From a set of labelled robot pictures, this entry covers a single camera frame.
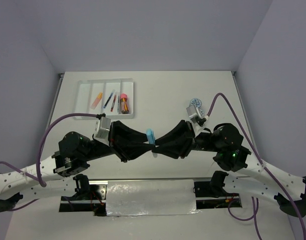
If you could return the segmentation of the teal gel pen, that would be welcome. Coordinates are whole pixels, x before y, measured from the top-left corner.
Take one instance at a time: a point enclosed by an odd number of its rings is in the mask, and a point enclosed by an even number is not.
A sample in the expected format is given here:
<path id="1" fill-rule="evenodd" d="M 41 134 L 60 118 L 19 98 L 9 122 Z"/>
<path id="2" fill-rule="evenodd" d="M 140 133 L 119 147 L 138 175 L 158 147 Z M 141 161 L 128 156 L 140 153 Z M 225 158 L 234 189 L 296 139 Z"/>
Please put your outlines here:
<path id="1" fill-rule="evenodd" d="M 109 101 L 111 100 L 111 98 L 113 97 L 114 93 L 115 93 L 115 89 L 112 90 L 112 92 L 110 93 L 109 97 L 107 98 L 107 100 L 106 100 L 106 102 L 105 102 L 105 104 L 103 106 L 104 109 L 107 107 L 107 105 L 108 105 Z"/>

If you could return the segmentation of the red gel pen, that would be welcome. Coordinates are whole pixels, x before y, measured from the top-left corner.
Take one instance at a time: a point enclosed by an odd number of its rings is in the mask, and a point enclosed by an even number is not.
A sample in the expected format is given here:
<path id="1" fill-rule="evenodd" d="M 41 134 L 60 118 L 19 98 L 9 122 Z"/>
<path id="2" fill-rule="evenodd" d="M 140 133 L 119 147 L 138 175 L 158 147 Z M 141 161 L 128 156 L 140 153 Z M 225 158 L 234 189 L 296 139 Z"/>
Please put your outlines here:
<path id="1" fill-rule="evenodd" d="M 115 107 L 116 98 L 117 98 L 117 93 L 118 93 L 118 92 L 115 92 L 115 93 L 114 93 L 114 98 L 113 98 L 112 105 L 111 105 L 111 108 L 110 108 L 110 111 L 111 111 L 111 112 L 113 112 L 114 107 Z"/>

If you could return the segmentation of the pink capped crayon tube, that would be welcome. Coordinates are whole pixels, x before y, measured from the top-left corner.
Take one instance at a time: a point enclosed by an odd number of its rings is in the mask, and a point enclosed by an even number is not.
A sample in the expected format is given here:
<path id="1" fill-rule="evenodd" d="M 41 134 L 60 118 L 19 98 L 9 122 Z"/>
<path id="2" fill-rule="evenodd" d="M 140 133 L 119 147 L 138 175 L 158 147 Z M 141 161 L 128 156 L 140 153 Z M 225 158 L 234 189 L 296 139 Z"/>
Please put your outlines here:
<path id="1" fill-rule="evenodd" d="M 122 114 L 129 114 L 128 96 L 125 93 L 120 95 L 120 112 Z"/>

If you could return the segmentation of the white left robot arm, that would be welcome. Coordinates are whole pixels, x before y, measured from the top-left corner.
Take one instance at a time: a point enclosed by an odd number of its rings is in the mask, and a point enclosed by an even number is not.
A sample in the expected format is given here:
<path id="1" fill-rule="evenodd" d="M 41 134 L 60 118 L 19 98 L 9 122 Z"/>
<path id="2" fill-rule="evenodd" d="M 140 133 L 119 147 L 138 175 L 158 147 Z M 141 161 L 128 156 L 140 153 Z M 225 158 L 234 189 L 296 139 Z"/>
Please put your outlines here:
<path id="1" fill-rule="evenodd" d="M 9 173 L 0 173 L 0 213 L 16 211 L 41 198 L 61 196 L 103 200 L 82 172 L 89 162 L 115 155 L 124 163 L 155 150 L 146 134 L 135 131 L 120 121 L 103 129 L 97 127 L 92 138 L 78 132 L 67 133 L 58 151 L 46 159 L 37 158 L 34 165 L 19 169 L 10 165 Z"/>

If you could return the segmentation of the light blue highlighter cap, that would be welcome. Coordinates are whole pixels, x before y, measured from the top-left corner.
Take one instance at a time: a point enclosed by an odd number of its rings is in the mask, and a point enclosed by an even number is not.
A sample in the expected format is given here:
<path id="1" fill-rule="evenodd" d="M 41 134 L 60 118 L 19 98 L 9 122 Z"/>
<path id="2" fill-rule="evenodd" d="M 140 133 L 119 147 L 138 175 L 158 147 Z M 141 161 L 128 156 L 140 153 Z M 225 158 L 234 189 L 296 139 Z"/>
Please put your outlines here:
<path id="1" fill-rule="evenodd" d="M 147 137 L 149 144 L 155 145 L 155 136 L 154 136 L 154 132 L 152 129 L 149 128 L 146 130 L 146 137 Z"/>

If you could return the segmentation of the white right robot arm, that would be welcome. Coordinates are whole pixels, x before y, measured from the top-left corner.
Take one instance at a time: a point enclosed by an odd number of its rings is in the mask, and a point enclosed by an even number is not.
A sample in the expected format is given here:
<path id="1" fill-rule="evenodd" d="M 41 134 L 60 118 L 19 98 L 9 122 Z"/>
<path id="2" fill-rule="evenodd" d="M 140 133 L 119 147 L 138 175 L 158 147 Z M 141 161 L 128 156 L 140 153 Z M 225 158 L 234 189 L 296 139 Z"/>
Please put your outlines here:
<path id="1" fill-rule="evenodd" d="M 155 141 L 153 152 L 173 159 L 183 159 L 191 151 L 214 152 L 213 161 L 220 170 L 211 177 L 211 195 L 250 194 L 278 205 L 288 215 L 306 216 L 306 176 L 295 176 L 258 160 L 242 146 L 243 139 L 231 123 L 219 124 L 213 131 L 205 128 L 197 134 L 190 122 L 182 120 Z"/>

